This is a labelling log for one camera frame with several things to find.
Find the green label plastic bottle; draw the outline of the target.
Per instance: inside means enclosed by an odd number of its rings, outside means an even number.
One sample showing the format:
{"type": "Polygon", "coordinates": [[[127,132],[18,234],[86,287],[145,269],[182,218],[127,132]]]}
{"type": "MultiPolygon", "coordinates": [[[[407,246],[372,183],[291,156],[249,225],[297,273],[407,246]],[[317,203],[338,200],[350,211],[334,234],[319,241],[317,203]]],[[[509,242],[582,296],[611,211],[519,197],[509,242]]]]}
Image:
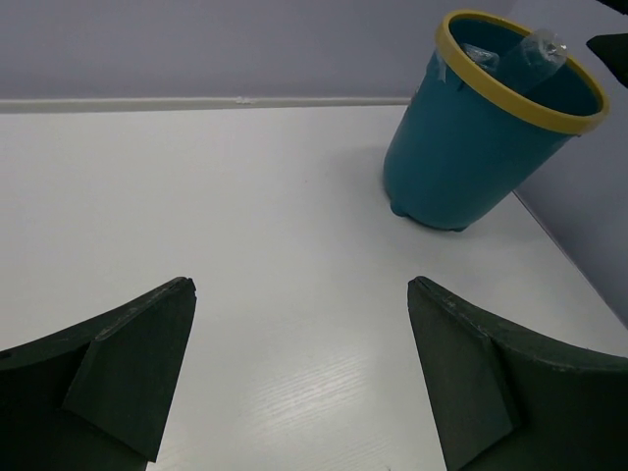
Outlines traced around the green label plastic bottle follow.
{"type": "Polygon", "coordinates": [[[461,49],[479,68],[488,74],[494,75],[497,72],[499,54],[468,43],[463,43],[461,49]]]}

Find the clear slim plastic bottle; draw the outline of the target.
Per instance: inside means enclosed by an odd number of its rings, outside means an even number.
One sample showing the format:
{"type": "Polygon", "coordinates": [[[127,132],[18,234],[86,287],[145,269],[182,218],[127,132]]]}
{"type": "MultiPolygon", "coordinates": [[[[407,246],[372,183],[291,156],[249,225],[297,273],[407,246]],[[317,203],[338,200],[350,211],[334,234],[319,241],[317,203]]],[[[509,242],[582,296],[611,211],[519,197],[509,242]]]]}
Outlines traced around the clear slim plastic bottle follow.
{"type": "Polygon", "coordinates": [[[511,51],[511,88],[520,94],[553,77],[566,63],[568,50],[555,32],[540,28],[523,38],[511,51]]]}

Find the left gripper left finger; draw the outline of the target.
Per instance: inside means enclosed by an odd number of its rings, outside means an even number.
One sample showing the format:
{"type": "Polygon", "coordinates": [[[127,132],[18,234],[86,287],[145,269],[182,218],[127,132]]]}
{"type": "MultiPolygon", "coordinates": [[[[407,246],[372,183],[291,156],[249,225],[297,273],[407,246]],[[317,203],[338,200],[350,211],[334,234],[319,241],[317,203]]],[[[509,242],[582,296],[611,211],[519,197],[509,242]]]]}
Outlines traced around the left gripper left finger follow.
{"type": "Polygon", "coordinates": [[[156,461],[192,328],[175,278],[1,353],[4,470],[144,470],[156,461]]]}

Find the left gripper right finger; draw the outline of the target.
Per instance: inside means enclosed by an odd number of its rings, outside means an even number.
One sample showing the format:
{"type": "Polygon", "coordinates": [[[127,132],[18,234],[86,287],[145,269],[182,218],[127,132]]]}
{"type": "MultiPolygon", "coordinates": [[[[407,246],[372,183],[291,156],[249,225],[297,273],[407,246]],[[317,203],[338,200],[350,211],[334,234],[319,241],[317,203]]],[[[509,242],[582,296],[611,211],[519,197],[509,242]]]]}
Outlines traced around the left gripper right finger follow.
{"type": "Polygon", "coordinates": [[[623,470],[627,361],[541,335],[432,280],[407,305],[449,470],[623,470]]]}

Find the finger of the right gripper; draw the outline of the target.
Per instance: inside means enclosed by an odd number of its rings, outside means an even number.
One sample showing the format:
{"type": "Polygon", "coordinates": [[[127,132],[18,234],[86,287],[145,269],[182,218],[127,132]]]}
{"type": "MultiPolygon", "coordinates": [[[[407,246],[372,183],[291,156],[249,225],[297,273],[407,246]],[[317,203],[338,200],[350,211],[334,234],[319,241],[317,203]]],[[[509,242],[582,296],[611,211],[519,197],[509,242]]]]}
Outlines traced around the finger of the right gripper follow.
{"type": "Polygon", "coordinates": [[[587,41],[588,48],[603,62],[625,88],[628,87],[628,33],[596,35],[587,41]]]}

